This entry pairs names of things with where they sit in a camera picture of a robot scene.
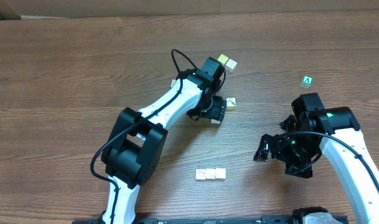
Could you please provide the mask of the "wooden block number three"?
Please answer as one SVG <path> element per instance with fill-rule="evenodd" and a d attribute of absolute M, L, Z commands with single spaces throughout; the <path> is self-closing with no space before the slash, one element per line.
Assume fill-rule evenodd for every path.
<path fill-rule="evenodd" d="M 224 168 L 215 169 L 215 179 L 216 180 L 225 180 L 227 176 L 227 171 Z"/>

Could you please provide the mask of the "wooden block with squiggle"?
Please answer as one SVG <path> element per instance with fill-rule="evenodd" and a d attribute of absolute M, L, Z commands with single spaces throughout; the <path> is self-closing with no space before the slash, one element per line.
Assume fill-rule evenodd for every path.
<path fill-rule="evenodd" d="M 207 180 L 215 180 L 216 179 L 216 170 L 215 169 L 206 169 L 205 170 L 205 178 Z"/>

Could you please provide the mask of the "wooden block with dots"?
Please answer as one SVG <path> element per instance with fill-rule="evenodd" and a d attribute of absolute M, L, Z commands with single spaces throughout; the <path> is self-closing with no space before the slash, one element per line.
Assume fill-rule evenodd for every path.
<path fill-rule="evenodd" d="M 196 169 L 195 170 L 195 179 L 199 181 L 206 181 L 206 170 L 205 169 Z"/>

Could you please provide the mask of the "yellow sided wooden block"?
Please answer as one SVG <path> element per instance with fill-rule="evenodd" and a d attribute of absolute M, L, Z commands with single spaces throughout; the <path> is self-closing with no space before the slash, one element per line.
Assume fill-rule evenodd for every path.
<path fill-rule="evenodd" d="M 210 122 L 211 122 L 212 124 L 221 124 L 221 121 L 216 120 L 216 119 L 211 119 Z"/>

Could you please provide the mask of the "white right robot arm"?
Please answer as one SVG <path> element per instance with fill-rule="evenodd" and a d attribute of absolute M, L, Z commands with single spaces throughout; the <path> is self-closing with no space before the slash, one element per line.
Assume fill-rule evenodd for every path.
<path fill-rule="evenodd" d="M 357 223 L 379 223 L 379 171 L 348 107 L 294 111 L 280 128 L 284 133 L 261 137 L 254 161 L 277 159 L 285 163 L 285 174 L 308 179 L 312 166 L 325 156 L 340 179 Z"/>

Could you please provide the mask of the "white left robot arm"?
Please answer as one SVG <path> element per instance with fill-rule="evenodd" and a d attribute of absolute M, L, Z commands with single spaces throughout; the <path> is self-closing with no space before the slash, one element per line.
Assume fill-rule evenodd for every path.
<path fill-rule="evenodd" d="M 120 112 L 107 142 L 91 160 L 92 174 L 110 184 L 106 210 L 97 223 L 133 223 L 139 189 L 152 176 L 169 128 L 183 115 L 222 121 L 227 102 L 217 95 L 226 79 L 222 69 L 179 72 L 171 89 L 138 111 Z"/>

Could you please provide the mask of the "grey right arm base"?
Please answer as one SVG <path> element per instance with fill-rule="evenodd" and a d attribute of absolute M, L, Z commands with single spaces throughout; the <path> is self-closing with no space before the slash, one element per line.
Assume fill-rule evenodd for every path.
<path fill-rule="evenodd" d="M 305 207 L 292 211 L 294 223 L 299 224 L 328 224 L 338 223 L 333 216 L 322 207 Z"/>

